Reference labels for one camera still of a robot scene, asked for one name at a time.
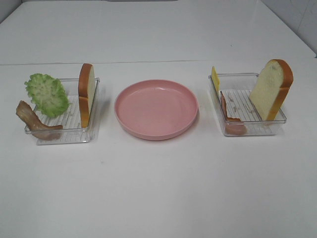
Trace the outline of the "bread slice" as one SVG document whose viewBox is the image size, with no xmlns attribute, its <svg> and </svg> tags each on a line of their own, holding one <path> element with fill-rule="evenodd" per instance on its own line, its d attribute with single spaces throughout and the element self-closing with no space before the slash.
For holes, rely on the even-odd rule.
<svg viewBox="0 0 317 238">
<path fill-rule="evenodd" d="M 286 61 L 272 59 L 258 75 L 249 99 L 261 119 L 274 120 L 293 83 L 293 72 Z"/>
<path fill-rule="evenodd" d="M 86 128 L 89 125 L 94 94 L 94 68 L 92 64 L 84 63 L 79 74 L 78 82 L 79 110 L 82 128 Z"/>
</svg>

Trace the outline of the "clear left plastic tray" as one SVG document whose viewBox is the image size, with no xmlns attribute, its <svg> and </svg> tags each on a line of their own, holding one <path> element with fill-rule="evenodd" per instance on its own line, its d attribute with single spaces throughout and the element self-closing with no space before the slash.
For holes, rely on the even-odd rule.
<svg viewBox="0 0 317 238">
<path fill-rule="evenodd" d="M 50 118 L 40 111 L 36 106 L 32 109 L 38 116 L 40 121 L 48 126 L 62 125 L 62 130 L 31 130 L 27 126 L 24 131 L 28 135 L 32 135 L 37 145 L 49 145 L 49 144 L 71 144 L 71 143 L 85 143 L 91 141 L 95 134 L 99 131 L 97 127 L 97 108 L 99 102 L 99 87 L 100 79 L 95 78 L 95 94 L 92 104 L 92 110 L 90 114 L 89 125 L 86 128 L 81 127 L 81 117 L 79 108 L 78 97 L 78 78 L 65 78 L 60 80 L 64 86 L 70 105 L 64 114 Z"/>
</svg>

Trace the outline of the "pink round plate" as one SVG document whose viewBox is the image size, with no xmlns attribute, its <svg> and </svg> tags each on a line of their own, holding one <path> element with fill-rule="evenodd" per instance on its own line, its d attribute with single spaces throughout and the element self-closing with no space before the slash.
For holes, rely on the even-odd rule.
<svg viewBox="0 0 317 238">
<path fill-rule="evenodd" d="M 194 123 L 199 104 L 182 84 L 157 79 L 125 88 L 115 100 L 114 111 L 128 133 L 146 140 L 165 140 L 182 134 Z"/>
</svg>

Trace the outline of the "green lettuce leaf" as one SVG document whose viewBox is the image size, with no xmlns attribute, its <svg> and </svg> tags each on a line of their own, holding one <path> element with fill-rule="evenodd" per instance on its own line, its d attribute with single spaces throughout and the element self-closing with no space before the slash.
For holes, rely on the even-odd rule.
<svg viewBox="0 0 317 238">
<path fill-rule="evenodd" d="M 68 109 L 69 100 L 59 79 L 48 74 L 35 73 L 24 84 L 31 102 L 42 114 L 55 118 Z"/>
</svg>

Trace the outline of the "clear plastic tray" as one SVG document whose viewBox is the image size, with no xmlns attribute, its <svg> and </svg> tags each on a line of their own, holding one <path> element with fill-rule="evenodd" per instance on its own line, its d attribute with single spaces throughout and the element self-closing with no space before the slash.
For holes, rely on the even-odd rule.
<svg viewBox="0 0 317 238">
<path fill-rule="evenodd" d="M 71 143 L 85 143 L 91 141 L 95 134 L 99 131 L 97 127 L 97 108 L 99 102 L 99 87 L 100 79 L 95 78 L 95 94 L 92 104 L 92 110 L 90 114 L 89 125 L 86 128 L 81 127 L 81 117 L 79 108 L 78 97 L 78 78 L 65 78 L 60 80 L 64 86 L 70 105 L 64 114 L 50 118 L 40 111 L 36 106 L 32 109 L 38 116 L 40 121 L 48 126 L 62 125 L 62 130 L 31 130 L 27 126 L 24 131 L 28 135 L 32 135 L 37 145 L 49 145 L 49 144 L 71 144 Z"/>
<path fill-rule="evenodd" d="M 218 117 L 220 128 L 225 136 L 262 136 L 276 135 L 287 119 L 280 110 L 274 120 L 263 121 L 256 108 L 249 99 L 249 94 L 254 88 L 257 73 L 227 73 L 219 74 L 220 80 L 219 95 L 216 94 L 211 75 L 210 94 Z M 247 129 L 244 135 L 230 135 L 225 132 L 225 118 L 221 107 L 221 95 L 223 93 L 226 100 L 227 116 L 239 118 Z"/>
</svg>

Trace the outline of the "clear right plastic tray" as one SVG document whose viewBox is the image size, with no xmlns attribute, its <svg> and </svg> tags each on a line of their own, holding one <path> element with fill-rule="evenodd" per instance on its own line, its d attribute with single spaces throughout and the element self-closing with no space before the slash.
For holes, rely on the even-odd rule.
<svg viewBox="0 0 317 238">
<path fill-rule="evenodd" d="M 220 80 L 219 95 L 216 94 L 211 75 L 210 94 L 218 117 L 220 128 L 225 136 L 262 136 L 276 135 L 287 119 L 280 110 L 274 120 L 263 121 L 256 108 L 249 99 L 249 94 L 254 88 L 257 73 L 227 73 L 219 74 Z M 244 135 L 230 135 L 225 132 L 225 118 L 221 107 L 221 95 L 223 93 L 226 100 L 227 116 L 239 118 L 247 129 Z"/>
</svg>

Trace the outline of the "yellow cheese slice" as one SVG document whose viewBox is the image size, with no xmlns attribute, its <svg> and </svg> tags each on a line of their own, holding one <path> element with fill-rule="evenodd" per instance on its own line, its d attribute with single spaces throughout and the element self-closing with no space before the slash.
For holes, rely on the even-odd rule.
<svg viewBox="0 0 317 238">
<path fill-rule="evenodd" d="M 211 79 L 212 79 L 216 94 L 219 95 L 220 80 L 214 66 L 211 69 Z"/>
</svg>

